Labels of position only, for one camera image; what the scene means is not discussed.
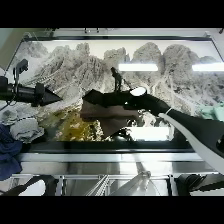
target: blue cloth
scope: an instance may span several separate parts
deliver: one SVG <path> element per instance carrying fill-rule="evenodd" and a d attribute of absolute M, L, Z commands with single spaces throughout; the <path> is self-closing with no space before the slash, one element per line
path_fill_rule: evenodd
<path fill-rule="evenodd" d="M 0 181 L 22 171 L 19 162 L 13 157 L 22 149 L 22 142 L 15 141 L 7 126 L 0 124 Z"/>

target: floor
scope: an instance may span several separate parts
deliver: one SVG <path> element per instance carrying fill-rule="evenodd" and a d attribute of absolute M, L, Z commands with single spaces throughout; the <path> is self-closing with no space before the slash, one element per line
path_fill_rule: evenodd
<path fill-rule="evenodd" d="M 220 28 L 205 28 L 205 29 L 147 29 L 147 32 L 151 32 L 151 33 L 178 33 L 180 30 L 184 30 L 185 32 L 191 32 L 191 33 L 196 33 L 196 34 L 201 34 L 204 31 L 209 31 L 211 33 L 211 35 L 214 37 L 214 40 L 217 42 L 217 47 L 222 55 L 222 57 L 224 58 L 224 33 L 223 34 L 219 34 L 218 31 L 220 30 Z M 127 29 L 120 29 L 120 30 L 115 30 L 114 33 L 122 33 L 122 32 L 127 32 Z M 147 165 L 147 169 L 151 170 L 151 169 L 155 169 L 158 166 L 161 166 L 161 164 L 146 164 Z M 167 172 L 169 172 L 170 170 L 170 164 L 163 164 L 164 167 L 163 169 L 166 170 Z M 23 171 L 22 173 L 24 174 L 29 174 L 29 173 L 33 173 L 33 174 L 137 174 L 137 167 L 135 163 L 123 163 L 123 164 L 117 164 L 117 163 L 82 163 L 82 164 L 75 164 L 75 163 L 49 163 L 49 162 L 23 162 L 22 163 L 23 166 Z M 28 181 L 28 179 L 23 179 L 21 180 L 22 183 L 25 183 L 26 181 Z M 11 180 L 8 179 L 6 181 L 2 181 L 0 182 L 0 190 L 2 191 L 6 191 L 9 189 Z M 68 195 L 82 195 L 84 194 L 91 186 L 93 186 L 95 183 L 95 181 L 90 182 L 85 182 L 85 184 L 83 184 L 83 182 L 74 182 L 74 181 L 70 181 L 69 186 L 70 186 L 70 190 L 67 192 Z"/>

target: brown cloth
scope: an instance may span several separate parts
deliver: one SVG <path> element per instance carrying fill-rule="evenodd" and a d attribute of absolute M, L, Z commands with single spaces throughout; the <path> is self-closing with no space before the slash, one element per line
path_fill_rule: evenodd
<path fill-rule="evenodd" d="M 83 100 L 80 117 L 86 122 L 99 120 L 104 137 L 107 138 L 126 127 L 127 119 L 137 120 L 139 114 L 137 110 L 125 110 L 122 106 L 104 108 Z"/>

